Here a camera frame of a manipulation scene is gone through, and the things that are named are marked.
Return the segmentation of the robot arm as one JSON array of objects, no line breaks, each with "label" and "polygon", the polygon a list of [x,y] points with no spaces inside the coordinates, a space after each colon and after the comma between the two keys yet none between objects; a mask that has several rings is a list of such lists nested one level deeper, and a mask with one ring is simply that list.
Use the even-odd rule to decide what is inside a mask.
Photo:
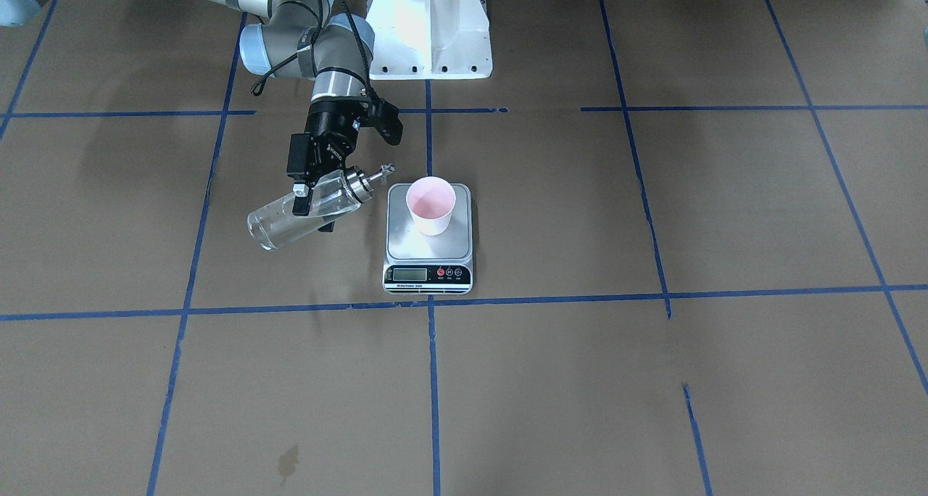
[{"label": "robot arm", "polygon": [[373,88],[375,34],[345,0],[207,0],[258,17],[239,36],[239,56],[258,76],[253,96],[272,78],[312,82],[302,132],[289,140],[292,192],[248,217],[253,239],[275,248],[281,237],[329,233],[342,215],[371,196],[369,178],[346,159],[363,127],[397,144],[403,125],[397,107]]}]

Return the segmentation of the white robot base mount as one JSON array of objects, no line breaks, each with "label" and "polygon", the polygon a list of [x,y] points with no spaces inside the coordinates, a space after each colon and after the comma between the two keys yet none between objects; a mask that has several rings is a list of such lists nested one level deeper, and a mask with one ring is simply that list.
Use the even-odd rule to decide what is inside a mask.
[{"label": "white robot base mount", "polygon": [[477,80],[494,72],[486,0],[367,0],[374,80]]}]

